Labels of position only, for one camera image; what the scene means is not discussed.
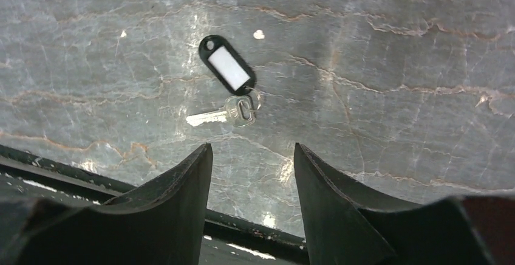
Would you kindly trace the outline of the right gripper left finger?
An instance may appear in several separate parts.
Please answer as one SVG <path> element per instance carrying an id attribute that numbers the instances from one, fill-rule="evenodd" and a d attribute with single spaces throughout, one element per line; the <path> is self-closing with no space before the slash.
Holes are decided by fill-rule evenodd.
<path id="1" fill-rule="evenodd" d="M 197 264 L 213 151 L 100 205 L 12 200 L 13 264 Z"/>

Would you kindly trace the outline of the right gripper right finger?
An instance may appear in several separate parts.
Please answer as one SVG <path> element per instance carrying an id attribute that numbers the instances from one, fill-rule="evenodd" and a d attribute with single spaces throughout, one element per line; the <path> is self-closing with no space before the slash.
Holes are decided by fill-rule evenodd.
<path id="1" fill-rule="evenodd" d="M 311 264 L 494 264 L 463 196 L 404 201 L 338 171 L 300 143 L 294 171 Z"/>

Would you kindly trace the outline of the black key tag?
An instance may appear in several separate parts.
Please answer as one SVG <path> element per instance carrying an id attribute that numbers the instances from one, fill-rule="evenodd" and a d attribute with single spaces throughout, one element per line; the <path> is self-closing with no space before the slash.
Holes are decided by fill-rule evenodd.
<path id="1" fill-rule="evenodd" d="M 231 94 L 217 110 L 189 115 L 190 126 L 204 123 L 229 123 L 235 128 L 252 125 L 261 108 L 261 95 L 255 89 L 256 74 L 227 39 L 220 35 L 204 37 L 198 47 L 199 57 Z"/>

